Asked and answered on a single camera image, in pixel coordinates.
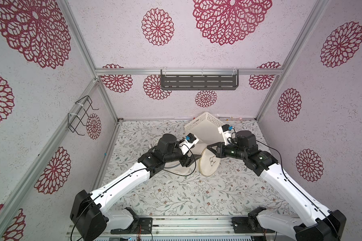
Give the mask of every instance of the metal mounting plate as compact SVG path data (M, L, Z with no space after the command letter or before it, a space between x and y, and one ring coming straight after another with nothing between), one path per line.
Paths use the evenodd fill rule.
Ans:
M138 227L141 227L141 234L150 234L152 231L153 219L152 218L139 218ZM128 229L113 229L111 234L136 234L138 230L128 230Z
M248 217L233 217L232 218L232 225L233 225L233 230L235 231L235 233L254 233L254 231L252 231L247 223L248 223ZM257 232L263 232L262 229L257 229ZM275 233L275 231L267 229L266 233Z
M235 75L163 75L163 90L235 90L239 86L239 70Z

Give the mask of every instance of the white wall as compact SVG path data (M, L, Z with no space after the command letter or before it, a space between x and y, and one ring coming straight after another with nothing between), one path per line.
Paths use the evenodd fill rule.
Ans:
M346 25L327 38L352 21L362 27L362 0L329 4L259 122L271 147L281 152L287 172L317 200L347 217L342 240L362 240L362 29ZM338 44L343 47L340 55L348 56L346 62L328 67L322 48ZM278 106L291 88L301 100L284 99L292 107L300 105L300 110L287 122L280 118ZM318 156L303 155L307 149Z
M234 5L224 1L220 7L210 5L213 2L86 0L69 4L98 68L256 68L267 62L283 64L315 1L251 1L246 7L241 1L232 1ZM203 12L211 18L202 24L196 16L205 3L207 10ZM261 13L253 17L244 14L255 9ZM155 21L150 21L157 17L162 21L159 29L166 33L148 34L150 27L158 29ZM249 30L255 21L257 26ZM209 32L216 32L213 36L217 39L234 41L216 42L205 36L207 31L201 26L208 25L212 25ZM267 88L252 88L250 76L241 76L236 91L215 91L215 103L200 107L195 101L198 91L173 91L165 99L151 99L144 92L145 78L119 76L120 80L114 78L109 83L108 94L120 118L191 118L205 111L253 118L268 92Z
M55 2L48 4L50 14L56 14L53 24L59 31L46 25L44 19L50 15L42 14L43 7L32 11L27 5L0 7L13 16L0 18L0 77L14 96L11 113L0 121L0 204L92 79L64 19L58 19L61 15ZM21 29L17 28L20 20ZM14 46L16 40L21 44Z
M86 127L79 125L77 131L84 136L69 132L59 145L67 151L71 161L67 180L62 187L52 193L41 191L43 188L32 188L29 196L21 205L26 215L26 228L24 228L22 240L36 241L46 237L48 240L63 240L67 227L72 224L69 216L75 195L83 189L87 192L92 191L91 187L101 164L100 161L105 156L108 141L111 138L114 120L109 114L98 88L90 96L94 109L99 109L92 110L90 108L88 111L89 114L94 113L100 119L99 136L92 135L94 138L92 139L88 135ZM83 122L88 123L87 116L83 118ZM56 177L54 181L58 181L62 177L64 176ZM46 179L48 179L47 176L42 176L36 186L42 187Z

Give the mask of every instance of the black cable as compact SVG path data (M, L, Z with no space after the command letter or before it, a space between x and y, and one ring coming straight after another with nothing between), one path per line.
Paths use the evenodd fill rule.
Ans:
M295 186L294 183L292 183L292 182L288 179L288 177L285 175L284 170L283 170L283 163L282 163L283 160L282 160L282 158L281 158L280 152L279 152L278 150L276 150L275 148L272 148L272 147L267 146L267 144L264 144L263 142L260 142L260 143L262 143L262 144L265 145L266 147L271 148L271 149L273 149L273 150L275 150L275 151L277 151L277 152L279 153L281 171L282 171L283 175L285 176L286 180L289 181L289 182L292 184L292 186L294 186L294 188L296 188L305 198L307 198L307 199L310 201L310 203L311 203L312 205L314 205L314 206L323 214L323 216L330 222L332 228L334 229L335 234L336 234L336 236L337 236L337 238L338 238L338 241L340 241L340 238L339 238L337 229L334 227L334 224L332 224L332 222L331 222L331 221L328 219L328 217L322 212L322 210L321 210L317 205L315 205L315 203L313 203L313 202L311 201L311 199L308 198L308 196L306 196L301 190L299 190L299 188L298 188L297 186Z
M239 146L239 145L237 144L237 132L236 132L236 130L235 130L234 127L233 127L233 131L234 131L234 132L232 132L231 135L230 135L230 137L228 137L228 138L230 138L230 141L231 141L231 143L232 143L233 145ZM232 140L233 140L233 138L232 138L233 133L235 133L235 140L236 140L236 142L233 142L233 141L232 141Z
M92 202L94 202L98 197L94 198L94 200L91 200L91 202L83 209L82 213L79 215L79 218L82 216L82 214L84 213L84 211L88 208L88 206L91 205ZM72 234L74 233L74 229L75 229L75 226L78 224L78 221L79 221L79 218L78 220L76 220L76 222L74 223L74 226L72 227L72 231L71 231L71 235L70 235L70 240L72 241Z
M146 230L146 231L148 231L151 235L152 235L152 241L153 241L153 234L152 234L152 232L150 232L149 230L147 230L147 229L144 229L144 228L141 228L142 230Z
M192 154L193 156L193 160L194 160L194 169L191 173L189 173L188 175L180 175L180 174L177 174L177 173L174 173L174 172L171 172L171 171L168 171L168 170L164 170L164 169L161 169L161 168L157 168L157 167L146 167L146 168L142 168L142 169L139 169L139 170L136 170L136 171L133 171L132 173L129 173L127 174L126 176L124 176L121 180L117 181L116 183L114 183L111 187L107 188L104 192L102 192L101 194L99 194L96 198L94 198L94 200L92 202L94 202L98 197L100 197L102 194L104 194L105 192L107 192L108 190L110 190L112 187L114 187L116 184L118 184L119 182L121 182L122 180L124 180L126 177L130 177L133 173L137 172L137 171L142 171L142 170L146 170L146 169L160 169L162 171L166 171L166 172L170 172L174 175L178 175L178 176L182 176L182 177L187 177L187 176L190 176L193 174L193 172L196 170L196 167L197 167L197 163L196 163L196 158L194 157L193 155L193 152L190 150L190 148L188 147L190 153ZM71 231L71 235L70 235L70 240L72 241L72 234L74 233L74 229L75 229L75 226L77 225L78 221L79 221L79 218L82 216L82 214L84 213L84 211L88 208L88 206L91 205L91 203L89 203L85 209L83 209L82 213L79 215L78 217L78 220L75 222L74 226L72 227L72 231Z

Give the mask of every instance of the white plastic basket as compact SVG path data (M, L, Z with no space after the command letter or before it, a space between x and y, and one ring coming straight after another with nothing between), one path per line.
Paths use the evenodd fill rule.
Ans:
M201 142L207 145L222 142L223 136L218 132L218 127L224 125L222 121L209 112L204 112L193 121L185 125L185 133L196 135Z

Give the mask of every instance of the floral wall panel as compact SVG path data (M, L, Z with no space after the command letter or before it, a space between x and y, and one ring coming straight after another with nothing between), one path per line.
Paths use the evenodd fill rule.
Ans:
M24 3L0 1L0 204L91 80L55 1Z
M92 138L87 134L86 127L81 125L77 131L83 136L68 132L22 205L27 215L27 228L22 240L42 240L46 237L63 240L67 227L72 224L69 214L75 195L83 189L92 191L92 184L114 128L114 120L98 89L90 97L92 107L98 110L90 108L88 118L97 115L102 122L101 132L97 138Z
M178 139L184 137L186 123L123 122L103 183L131 167L149 150L155 137L164 133L171 133ZM227 123L237 131L250 130L259 141L265 141L256 121ZM269 151L263 145L259 148ZM258 206L281 214L294 213L266 181L246 168L243 161L225 158L210 177L198 171L188 177L160 172L124 195L112 209L131 207L138 215L246 215Z
M159 75L129 78L132 87L125 92L106 89L120 118L191 118L205 111L254 118L268 93L268 89L254 89L249 75L240 75L239 87L234 91L168 91L161 89Z
M362 1L332 1L260 127L287 172L362 240Z
M98 67L255 68L283 63L315 0L68 2Z

